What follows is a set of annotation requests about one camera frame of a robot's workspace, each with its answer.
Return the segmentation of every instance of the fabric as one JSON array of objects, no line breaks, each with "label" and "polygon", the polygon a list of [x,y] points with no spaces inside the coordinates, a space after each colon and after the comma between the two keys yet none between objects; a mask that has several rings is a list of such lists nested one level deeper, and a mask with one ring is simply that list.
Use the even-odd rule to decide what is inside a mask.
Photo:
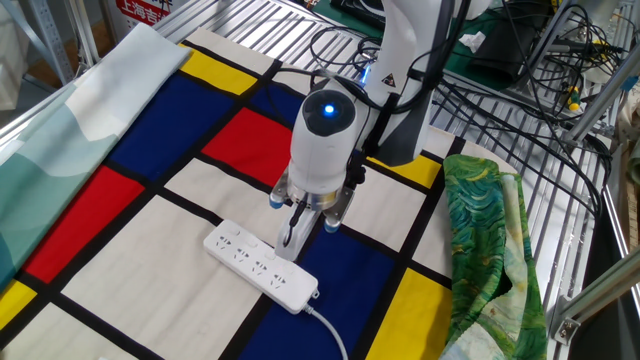
[{"label": "fabric", "polygon": [[[183,45],[255,83],[233,93],[218,81],[231,78],[206,81],[194,57],[166,81],[15,276],[36,295],[5,312],[5,360],[338,358],[316,319],[289,314],[202,245],[224,219],[275,245],[289,209],[272,209],[269,193],[309,79],[281,76],[279,61],[206,30]],[[344,225],[330,235],[319,220],[301,252],[319,280],[311,305],[350,359],[435,360],[446,345],[442,163],[464,149],[490,153],[436,129],[428,136],[406,168],[367,161]]]},{"label": "fabric", "polygon": [[3,151],[0,289],[187,52],[136,27]]},{"label": "fabric", "polygon": [[184,64],[181,70],[192,76],[200,75],[199,78],[207,83],[236,95],[242,94],[257,81],[253,76],[212,59],[197,50],[191,50],[191,59]]},{"label": "fabric", "polygon": [[453,309],[441,359],[545,359],[544,312],[521,179],[464,155],[444,161]]}]

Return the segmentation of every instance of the white power strip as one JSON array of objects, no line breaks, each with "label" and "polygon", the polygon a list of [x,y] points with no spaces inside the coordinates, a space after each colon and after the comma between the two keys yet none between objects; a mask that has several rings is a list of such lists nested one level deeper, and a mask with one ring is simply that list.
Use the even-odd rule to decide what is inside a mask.
[{"label": "white power strip", "polygon": [[224,220],[204,239],[207,252],[292,314],[316,299],[318,280],[240,225]]}]

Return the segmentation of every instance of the mondrian pattern cloth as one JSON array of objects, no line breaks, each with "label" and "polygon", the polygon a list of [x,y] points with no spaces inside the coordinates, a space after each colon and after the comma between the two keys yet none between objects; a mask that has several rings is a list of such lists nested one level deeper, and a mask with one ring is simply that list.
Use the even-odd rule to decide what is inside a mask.
[{"label": "mondrian pattern cloth", "polygon": [[[209,256],[230,219],[275,245],[268,194],[309,91],[279,61],[198,30],[160,88],[0,299],[4,359],[339,359],[330,333],[290,315]],[[351,359],[438,359],[451,318],[442,163],[484,149],[431,129],[406,166],[366,163],[336,234],[318,222],[298,260],[311,305]]]}]

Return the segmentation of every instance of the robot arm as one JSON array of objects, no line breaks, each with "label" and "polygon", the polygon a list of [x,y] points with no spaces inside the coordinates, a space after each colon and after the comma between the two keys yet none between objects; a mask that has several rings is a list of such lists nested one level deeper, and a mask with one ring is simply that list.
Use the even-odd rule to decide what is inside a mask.
[{"label": "robot arm", "polygon": [[[348,80],[334,78],[301,106],[291,161],[270,196],[275,208],[287,199],[295,203],[276,246],[285,259],[297,258],[321,212],[325,229],[338,230],[355,187],[364,181],[364,158],[399,166],[415,160],[424,146],[431,92],[453,48],[447,34],[454,2],[382,2],[386,28],[366,98],[350,91]],[[469,3],[463,1],[461,14]]]}]

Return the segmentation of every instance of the blue led light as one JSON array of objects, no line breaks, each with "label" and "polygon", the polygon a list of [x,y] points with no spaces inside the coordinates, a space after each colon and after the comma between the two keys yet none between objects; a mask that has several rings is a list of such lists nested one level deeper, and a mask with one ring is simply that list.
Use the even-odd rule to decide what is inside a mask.
[{"label": "blue led light", "polygon": [[331,116],[333,115],[333,113],[336,111],[336,109],[333,107],[333,105],[325,105],[324,107],[324,115],[325,116]]}]

